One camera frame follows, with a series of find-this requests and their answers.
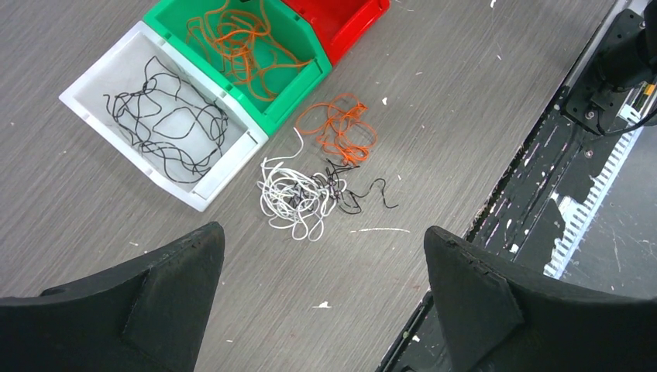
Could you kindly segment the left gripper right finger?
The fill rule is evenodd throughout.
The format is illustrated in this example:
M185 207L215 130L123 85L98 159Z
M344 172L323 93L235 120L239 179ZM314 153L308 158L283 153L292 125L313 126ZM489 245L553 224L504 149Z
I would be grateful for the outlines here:
M433 226L428 279L455 371L654 371L656 301L553 279Z

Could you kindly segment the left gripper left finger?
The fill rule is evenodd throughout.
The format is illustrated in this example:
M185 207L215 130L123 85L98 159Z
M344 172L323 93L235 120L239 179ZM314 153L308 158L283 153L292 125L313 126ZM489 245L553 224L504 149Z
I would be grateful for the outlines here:
M222 272L209 222L36 297L1 300L3 371L192 371Z

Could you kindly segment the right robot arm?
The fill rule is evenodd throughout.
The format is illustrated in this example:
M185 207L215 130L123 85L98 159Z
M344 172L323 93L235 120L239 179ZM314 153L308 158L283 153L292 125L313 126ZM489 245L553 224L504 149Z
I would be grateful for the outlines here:
M626 9L611 27L585 65L562 106L566 118L598 136L616 136L656 124L656 112L637 123L610 130L624 103L624 94L656 78L656 2L647 2L642 14Z

